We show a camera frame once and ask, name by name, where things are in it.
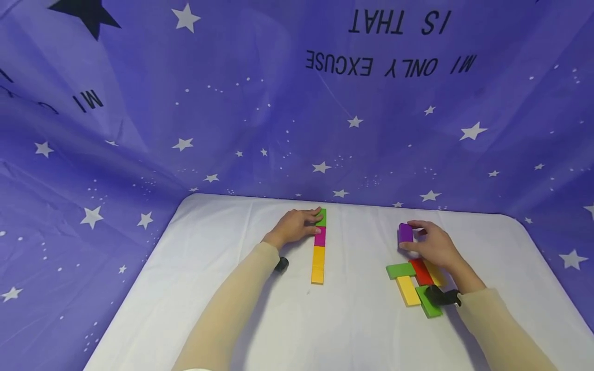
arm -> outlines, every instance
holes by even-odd
[[[320,208],[289,211],[252,252],[231,272],[202,312],[172,371],[203,368],[227,371],[239,334],[258,302],[264,283],[279,262],[279,250],[289,242],[319,233]]]
[[[450,236],[434,223],[410,221],[423,228],[425,241],[403,242],[400,247],[416,251],[444,268],[460,290],[458,314],[475,336],[492,371],[557,371],[534,340],[516,322],[496,290],[487,288],[462,258]]]

black star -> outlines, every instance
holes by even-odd
[[[102,0],[59,0],[48,9],[80,18],[95,40],[99,40],[100,24],[121,28],[101,5]]]

sleeve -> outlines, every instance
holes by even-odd
[[[459,295],[458,313],[475,336],[492,371],[557,371],[511,316],[499,293],[486,288]]]
[[[196,322],[172,371],[228,371],[233,348],[279,262],[278,250],[261,242],[231,272]]]

left hand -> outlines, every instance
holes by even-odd
[[[319,234],[321,230],[315,224],[322,220],[322,216],[318,215],[321,207],[315,210],[291,210],[286,213],[276,224],[276,226],[264,236],[262,242],[267,242],[281,250],[281,248],[289,243],[301,240],[305,236],[311,234]]]

green block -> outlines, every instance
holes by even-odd
[[[391,280],[395,280],[396,278],[402,277],[405,275],[408,275],[408,276],[416,275],[415,269],[413,268],[413,266],[410,262],[402,263],[402,264],[388,265],[386,267],[386,271],[388,272],[388,277],[390,277]]]
[[[322,211],[320,211],[320,213],[318,215],[323,215],[324,217],[322,218],[322,220],[317,222],[315,225],[318,227],[325,227],[326,226],[326,209],[322,209]]]
[[[425,315],[427,318],[434,318],[443,315],[441,309],[439,307],[434,306],[431,304],[429,299],[425,296],[425,291],[429,286],[419,286],[415,287],[416,293],[419,294],[419,298],[421,298],[421,306],[425,311]]]

